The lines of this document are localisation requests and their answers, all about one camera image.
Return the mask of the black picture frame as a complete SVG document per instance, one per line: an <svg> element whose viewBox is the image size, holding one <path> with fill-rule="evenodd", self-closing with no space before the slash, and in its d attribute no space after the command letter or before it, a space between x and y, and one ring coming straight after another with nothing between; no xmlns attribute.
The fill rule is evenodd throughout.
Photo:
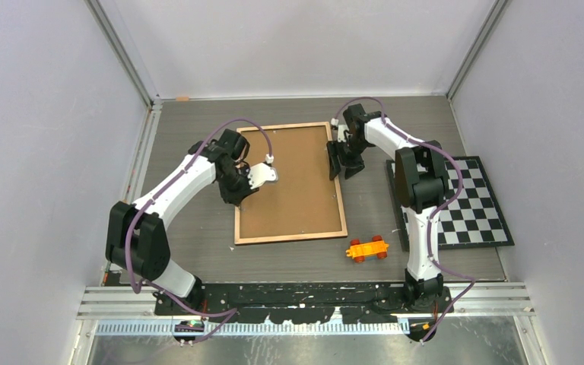
<svg viewBox="0 0 584 365"><path fill-rule="evenodd" d="M273 151L278 181L266 183L235 210L238 246L348 235L341 184L329 178L328 122L240 128L250 144L247 162L255 166Z"/></svg>

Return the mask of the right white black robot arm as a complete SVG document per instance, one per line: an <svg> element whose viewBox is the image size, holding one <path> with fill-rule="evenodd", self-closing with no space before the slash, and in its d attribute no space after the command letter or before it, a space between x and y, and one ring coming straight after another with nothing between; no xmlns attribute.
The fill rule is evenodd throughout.
<svg viewBox="0 0 584 365"><path fill-rule="evenodd" d="M414 138L396 127L385 113L368 113L360 104L346 106L330 127L330 179L350 179L365 167L363 153L379 148L395 162L395 196L405 209L409 226L409 259L402 299L407 308L423 312L443 293L443 274L437 265L440 208L449 191L445 158L437 141Z"/></svg>

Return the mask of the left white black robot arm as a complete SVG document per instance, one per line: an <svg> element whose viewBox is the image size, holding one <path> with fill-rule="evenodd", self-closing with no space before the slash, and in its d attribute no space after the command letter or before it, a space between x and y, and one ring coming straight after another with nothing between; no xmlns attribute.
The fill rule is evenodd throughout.
<svg viewBox="0 0 584 365"><path fill-rule="evenodd" d="M202 280L171 258L167 228L187 203L206 186L217 183L221 198L238 206L258 191L248 178L249 142L230 129L218 139L199 141L182 163L158 186L132 203L117 202L109 213L106 259L174 295L186 315L203 303Z"/></svg>

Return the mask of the orange toy car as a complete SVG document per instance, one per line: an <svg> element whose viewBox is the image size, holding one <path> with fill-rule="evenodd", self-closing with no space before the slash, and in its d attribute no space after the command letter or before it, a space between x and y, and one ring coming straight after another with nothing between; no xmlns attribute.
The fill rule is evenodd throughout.
<svg viewBox="0 0 584 365"><path fill-rule="evenodd" d="M373 236L369 241L354 239L350 241L345 255L355 263L363 263L367 259L385 259L388 257L389 244L380 236Z"/></svg>

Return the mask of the black white checkerboard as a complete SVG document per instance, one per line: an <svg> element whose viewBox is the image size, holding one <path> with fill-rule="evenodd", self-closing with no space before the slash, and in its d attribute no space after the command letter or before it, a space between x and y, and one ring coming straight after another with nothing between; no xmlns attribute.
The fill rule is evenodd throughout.
<svg viewBox="0 0 584 365"><path fill-rule="evenodd" d="M478 156L455 158L463 180L460 196L440 212L438 248L513 246L514 240Z"/></svg>

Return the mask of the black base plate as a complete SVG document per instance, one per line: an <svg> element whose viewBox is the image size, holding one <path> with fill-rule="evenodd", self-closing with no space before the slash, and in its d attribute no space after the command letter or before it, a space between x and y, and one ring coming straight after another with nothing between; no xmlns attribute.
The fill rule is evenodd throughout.
<svg viewBox="0 0 584 365"><path fill-rule="evenodd" d="M274 324L291 322L325 324L337 316L344 324L390 323L395 314L413 314L434 319L447 309L452 295L408 300L401 283L229 283L205 284L195 310L213 314L212 323Z"/></svg>

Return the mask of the aluminium rail front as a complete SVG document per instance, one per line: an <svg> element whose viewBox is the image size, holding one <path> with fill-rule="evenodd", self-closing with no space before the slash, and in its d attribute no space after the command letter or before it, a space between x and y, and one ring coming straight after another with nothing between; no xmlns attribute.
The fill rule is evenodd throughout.
<svg viewBox="0 0 584 365"><path fill-rule="evenodd" d="M399 283L256 283L206 284L196 316L214 314L220 321L236 310L235 322L290 320L325 323L373 322L387 316L433 318L448 316L533 316L535 310L522 283L447 284L436 298L406 303ZM187 316L190 312L156 289L136 294L130 287L88 287L78 308L79 319L140 319Z"/></svg>

